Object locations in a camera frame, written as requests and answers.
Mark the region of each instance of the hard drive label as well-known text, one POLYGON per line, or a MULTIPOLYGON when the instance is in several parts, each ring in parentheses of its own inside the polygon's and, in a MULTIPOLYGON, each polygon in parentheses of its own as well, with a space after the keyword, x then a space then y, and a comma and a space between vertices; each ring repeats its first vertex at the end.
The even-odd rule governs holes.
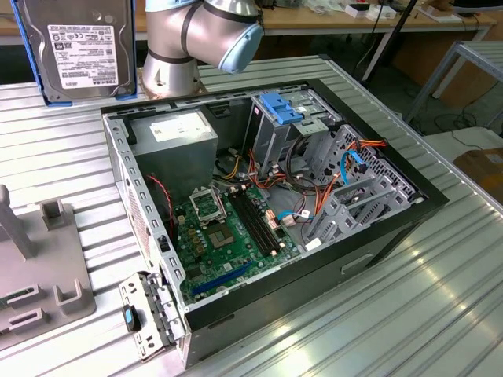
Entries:
POLYGON ((117 85, 113 26, 47 25, 64 89, 117 85))

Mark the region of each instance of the ram slot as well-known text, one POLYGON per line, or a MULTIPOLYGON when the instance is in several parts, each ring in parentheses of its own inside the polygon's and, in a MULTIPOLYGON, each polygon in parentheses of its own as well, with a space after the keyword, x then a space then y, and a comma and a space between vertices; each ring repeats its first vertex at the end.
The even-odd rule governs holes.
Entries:
POLYGON ((269 256, 271 251, 280 250, 280 245, 274 238, 273 233, 246 194, 231 196, 229 201, 237 212, 239 219, 243 222, 244 227, 259 247, 260 254, 263 257, 269 256))

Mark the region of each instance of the green circuit board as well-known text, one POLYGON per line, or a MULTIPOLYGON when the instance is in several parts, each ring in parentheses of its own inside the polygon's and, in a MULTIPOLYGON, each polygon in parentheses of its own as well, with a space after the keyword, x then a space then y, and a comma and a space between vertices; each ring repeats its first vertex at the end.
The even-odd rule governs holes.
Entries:
MULTIPOLYGON (((216 222, 208 225, 206 229, 200 226, 190 200, 174 206, 175 213, 182 214, 183 217, 178 226, 177 253, 187 275, 181 289, 188 304, 213 295, 226 287, 232 287, 300 254, 286 229, 281 226, 282 231, 271 231, 281 249, 275 256, 263 256, 237 215, 228 195, 227 193, 220 195, 227 213, 225 223, 216 222), (194 289, 203 284, 231 273, 238 273, 239 276, 212 289, 194 293, 194 289)), ((249 188, 243 195, 253 201, 262 221, 267 224, 265 211, 269 207, 259 191, 256 188, 249 188)))

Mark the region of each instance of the barcode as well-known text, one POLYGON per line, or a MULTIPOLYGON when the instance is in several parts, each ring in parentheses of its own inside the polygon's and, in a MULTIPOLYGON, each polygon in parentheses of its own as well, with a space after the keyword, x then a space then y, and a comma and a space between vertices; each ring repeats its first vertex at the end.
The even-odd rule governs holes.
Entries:
POLYGON ((63 77, 87 77, 87 72, 68 72, 64 73, 63 77))
POLYGON ((98 76, 114 76, 116 75, 115 71, 98 71, 97 72, 98 76))

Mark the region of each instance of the motherboard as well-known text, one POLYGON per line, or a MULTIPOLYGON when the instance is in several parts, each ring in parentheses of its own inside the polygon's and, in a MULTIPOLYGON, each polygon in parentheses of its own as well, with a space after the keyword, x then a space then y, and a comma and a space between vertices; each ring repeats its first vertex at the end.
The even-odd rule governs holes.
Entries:
POLYGON ((185 267, 181 285, 194 303, 280 265, 300 253, 255 187, 207 195, 174 206, 178 219, 178 257, 185 267), (222 204, 226 217, 201 222, 222 204))

